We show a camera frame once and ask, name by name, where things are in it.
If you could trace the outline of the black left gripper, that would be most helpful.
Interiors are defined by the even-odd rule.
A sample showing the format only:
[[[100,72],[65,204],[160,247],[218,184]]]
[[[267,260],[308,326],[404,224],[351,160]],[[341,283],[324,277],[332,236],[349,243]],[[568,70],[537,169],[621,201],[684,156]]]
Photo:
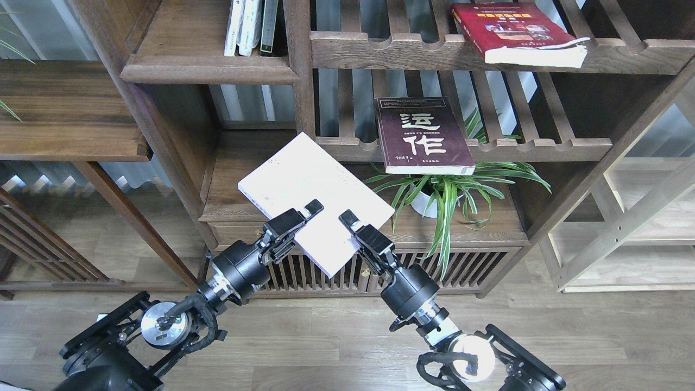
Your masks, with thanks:
[[[285,211],[263,225],[263,235],[256,242],[235,242],[214,257],[215,274],[209,280],[209,301],[247,302],[248,297],[270,280],[267,265],[285,257],[295,245],[296,233],[323,210],[323,204],[313,199],[302,211]]]

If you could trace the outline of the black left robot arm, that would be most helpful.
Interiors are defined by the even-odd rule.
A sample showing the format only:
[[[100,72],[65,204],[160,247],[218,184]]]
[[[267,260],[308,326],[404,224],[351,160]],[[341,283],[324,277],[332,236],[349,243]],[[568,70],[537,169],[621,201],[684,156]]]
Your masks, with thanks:
[[[217,318],[226,302],[246,304],[270,280],[269,264],[289,253],[296,232],[322,210],[312,200],[269,220],[256,242],[235,242],[213,258],[215,274],[182,301],[141,292],[112,310],[62,347],[66,379],[57,389],[163,389],[162,376],[178,361],[224,340]]]

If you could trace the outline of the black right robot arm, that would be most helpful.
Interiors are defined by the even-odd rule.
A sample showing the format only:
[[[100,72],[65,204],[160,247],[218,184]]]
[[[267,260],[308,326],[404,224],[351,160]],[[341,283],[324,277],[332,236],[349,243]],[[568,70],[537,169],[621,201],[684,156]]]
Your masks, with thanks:
[[[487,380],[496,362],[502,362],[507,373],[502,390],[566,388],[563,377],[493,324],[484,332],[462,332],[447,309],[436,303],[438,284],[420,265],[405,267],[393,242],[352,211],[339,220],[357,241],[370,270],[384,278],[381,298],[396,315],[390,331],[414,324],[429,345],[430,351],[415,365],[427,383],[443,390],[467,390],[470,383]]]

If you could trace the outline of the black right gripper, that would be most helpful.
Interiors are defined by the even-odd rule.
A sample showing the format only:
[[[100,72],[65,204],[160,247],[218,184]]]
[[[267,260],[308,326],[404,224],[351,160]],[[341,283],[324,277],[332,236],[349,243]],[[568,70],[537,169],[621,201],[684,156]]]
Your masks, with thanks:
[[[381,297],[400,321],[430,321],[440,312],[434,298],[438,285],[418,264],[405,267],[394,245],[372,225],[363,225],[352,210],[346,210],[338,220],[360,245],[360,254],[372,272],[384,278],[386,286]]]

